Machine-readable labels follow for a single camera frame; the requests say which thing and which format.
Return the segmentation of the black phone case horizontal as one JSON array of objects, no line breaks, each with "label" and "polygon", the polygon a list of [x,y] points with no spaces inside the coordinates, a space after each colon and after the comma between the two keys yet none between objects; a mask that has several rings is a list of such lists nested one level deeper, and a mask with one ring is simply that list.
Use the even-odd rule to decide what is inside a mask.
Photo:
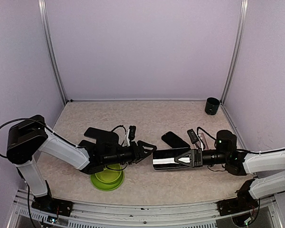
[{"label": "black phone case horizontal", "polygon": [[152,165],[155,170],[180,169],[188,166],[176,163],[174,158],[189,151],[190,148],[156,150],[152,153]]}]

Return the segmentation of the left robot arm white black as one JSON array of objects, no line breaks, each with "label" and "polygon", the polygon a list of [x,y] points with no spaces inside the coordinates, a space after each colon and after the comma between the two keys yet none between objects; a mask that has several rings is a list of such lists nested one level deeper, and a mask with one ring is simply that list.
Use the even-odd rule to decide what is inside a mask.
[{"label": "left robot arm white black", "polygon": [[95,139],[95,143],[82,140],[80,144],[74,144],[51,129],[39,114],[8,121],[0,126],[0,130],[9,124],[14,125],[9,129],[6,153],[0,153],[0,157],[17,167],[33,196],[46,211],[53,211],[57,200],[51,196],[49,185],[37,168],[33,158],[36,152],[51,155],[84,174],[92,175],[113,164],[137,164],[157,149],[155,145],[134,141],[135,126],[126,130],[123,144],[119,144],[119,136],[114,131],[92,127],[84,135]]}]

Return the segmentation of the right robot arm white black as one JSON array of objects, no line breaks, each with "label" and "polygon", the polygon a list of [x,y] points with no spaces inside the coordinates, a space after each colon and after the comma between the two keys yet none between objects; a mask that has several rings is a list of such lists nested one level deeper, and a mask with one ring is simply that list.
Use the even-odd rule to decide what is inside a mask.
[{"label": "right robot arm white black", "polygon": [[223,164],[225,170],[235,176],[275,171],[273,175],[251,179],[242,185],[233,201],[239,211],[245,210],[252,199],[285,191],[285,147],[258,152],[238,149],[237,137],[229,130],[217,132],[214,150],[188,150],[174,161],[191,168]]}]

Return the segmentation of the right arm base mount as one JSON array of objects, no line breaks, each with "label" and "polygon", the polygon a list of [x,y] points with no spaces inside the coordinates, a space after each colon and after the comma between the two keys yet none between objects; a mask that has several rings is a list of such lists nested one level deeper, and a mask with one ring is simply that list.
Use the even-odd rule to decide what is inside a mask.
[{"label": "right arm base mount", "polygon": [[231,199],[224,199],[217,202],[220,216],[240,213],[259,206],[258,199],[254,199],[249,193],[250,186],[255,179],[247,180],[239,190],[237,196]]}]

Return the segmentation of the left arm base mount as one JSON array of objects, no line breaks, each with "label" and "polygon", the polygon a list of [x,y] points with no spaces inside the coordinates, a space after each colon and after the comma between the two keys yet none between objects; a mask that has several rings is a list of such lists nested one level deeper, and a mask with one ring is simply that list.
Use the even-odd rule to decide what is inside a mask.
[{"label": "left arm base mount", "polygon": [[47,181],[45,182],[47,186],[47,194],[42,197],[34,196],[33,202],[31,204],[32,208],[43,212],[56,214],[57,216],[70,217],[73,208],[73,202],[64,199],[53,198],[49,184]]}]

